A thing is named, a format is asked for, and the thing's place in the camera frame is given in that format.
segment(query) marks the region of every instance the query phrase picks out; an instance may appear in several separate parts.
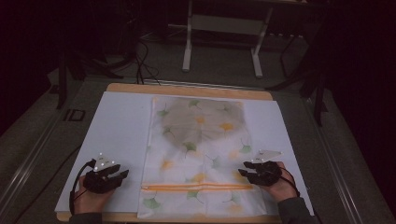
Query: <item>hand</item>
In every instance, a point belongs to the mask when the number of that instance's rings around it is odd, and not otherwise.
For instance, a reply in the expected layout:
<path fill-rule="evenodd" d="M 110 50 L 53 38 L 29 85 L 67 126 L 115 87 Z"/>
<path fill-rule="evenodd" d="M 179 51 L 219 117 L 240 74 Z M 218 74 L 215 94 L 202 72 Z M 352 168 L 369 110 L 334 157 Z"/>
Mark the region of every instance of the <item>hand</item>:
<path fill-rule="evenodd" d="M 281 169 L 282 176 L 288 179 L 291 183 L 294 183 L 293 177 L 284 170 L 285 165 L 283 162 L 277 161 L 276 163 L 279 167 L 283 168 Z M 292 187 L 290 183 L 286 182 L 282 178 L 280 178 L 274 185 L 270 187 L 260 186 L 260 188 L 265 189 L 268 193 L 270 193 L 277 203 L 280 203 L 288 198 L 297 197 L 297 192 L 294 187 Z"/>
<path fill-rule="evenodd" d="M 104 193 L 97 194 L 88 191 L 83 186 L 85 175 L 80 177 L 78 180 L 78 191 L 75 193 L 75 214 L 82 213 L 102 213 L 108 199 L 114 193 L 114 189 Z"/>

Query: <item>dark background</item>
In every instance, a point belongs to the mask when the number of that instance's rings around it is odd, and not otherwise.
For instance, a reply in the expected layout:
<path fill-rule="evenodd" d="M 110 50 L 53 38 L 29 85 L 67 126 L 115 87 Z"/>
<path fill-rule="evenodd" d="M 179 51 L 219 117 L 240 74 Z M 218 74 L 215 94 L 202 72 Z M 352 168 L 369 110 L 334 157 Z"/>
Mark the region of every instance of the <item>dark background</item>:
<path fill-rule="evenodd" d="M 186 22 L 187 1 L 143 2 L 137 18 L 160 35 L 166 33 L 167 23 Z M 108 4 L 104 0 L 94 3 L 96 10 L 103 9 L 100 4 Z M 350 0 L 335 4 L 339 10 L 326 19 L 304 59 L 319 61 L 309 66 L 329 64 L 326 88 L 332 91 L 396 216 L 396 181 L 392 173 L 396 168 L 395 1 Z M 98 25 L 98 21 L 113 18 L 123 24 L 130 18 L 113 17 L 111 13 L 95 18 L 88 0 L 17 0 L 3 1 L 1 5 L 0 134 L 50 88 L 47 73 L 58 67 L 61 36 L 67 36 L 73 48 L 92 57 L 101 58 L 109 51 L 122 53 L 115 41 L 105 41 L 101 29 L 106 27 Z M 116 7 L 107 8 L 117 15 L 126 13 Z M 221 13 L 237 14 L 231 9 Z M 285 24 L 271 24 L 271 29 L 285 30 Z"/>

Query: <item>floral towel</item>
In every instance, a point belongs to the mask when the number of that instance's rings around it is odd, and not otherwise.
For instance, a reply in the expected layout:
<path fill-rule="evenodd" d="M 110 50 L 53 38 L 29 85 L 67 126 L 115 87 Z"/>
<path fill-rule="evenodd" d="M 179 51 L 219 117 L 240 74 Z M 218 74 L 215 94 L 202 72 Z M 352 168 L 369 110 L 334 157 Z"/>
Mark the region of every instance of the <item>floral towel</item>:
<path fill-rule="evenodd" d="M 150 125 L 139 218 L 266 213 L 238 172 L 254 156 L 241 102 L 154 96 Z"/>

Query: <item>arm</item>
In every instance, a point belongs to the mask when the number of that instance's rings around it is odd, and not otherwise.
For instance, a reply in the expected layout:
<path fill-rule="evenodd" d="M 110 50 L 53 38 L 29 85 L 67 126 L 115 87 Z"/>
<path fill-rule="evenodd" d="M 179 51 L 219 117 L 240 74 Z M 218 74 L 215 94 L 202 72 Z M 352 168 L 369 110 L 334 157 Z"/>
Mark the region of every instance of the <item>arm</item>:
<path fill-rule="evenodd" d="M 85 176 L 82 176 L 78 181 L 78 191 L 74 200 L 75 214 L 70 217 L 69 223 L 101 224 L 103 208 L 115 190 L 104 194 L 92 193 L 82 185 L 84 178 Z"/>
<path fill-rule="evenodd" d="M 282 170 L 282 176 L 294 183 L 294 179 L 289 172 L 286 171 L 283 162 L 277 162 L 277 165 Z M 270 187 L 261 186 L 265 189 L 277 202 L 280 218 L 282 223 L 288 224 L 311 224 L 316 223 L 313 217 L 309 214 L 303 198 L 297 196 L 297 192 L 283 179 L 279 179 L 274 185 Z"/>

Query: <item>sleeve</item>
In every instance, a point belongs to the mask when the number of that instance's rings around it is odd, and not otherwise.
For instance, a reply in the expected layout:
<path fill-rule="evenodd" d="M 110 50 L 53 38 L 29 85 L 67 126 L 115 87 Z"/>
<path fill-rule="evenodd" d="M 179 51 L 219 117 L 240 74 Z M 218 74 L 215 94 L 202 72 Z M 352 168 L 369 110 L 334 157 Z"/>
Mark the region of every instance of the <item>sleeve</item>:
<path fill-rule="evenodd" d="M 317 223 L 309 214 L 303 198 L 289 198 L 278 203 L 277 206 L 284 224 Z"/>
<path fill-rule="evenodd" d="M 102 224 L 102 213 L 83 213 L 70 217 L 70 224 Z"/>

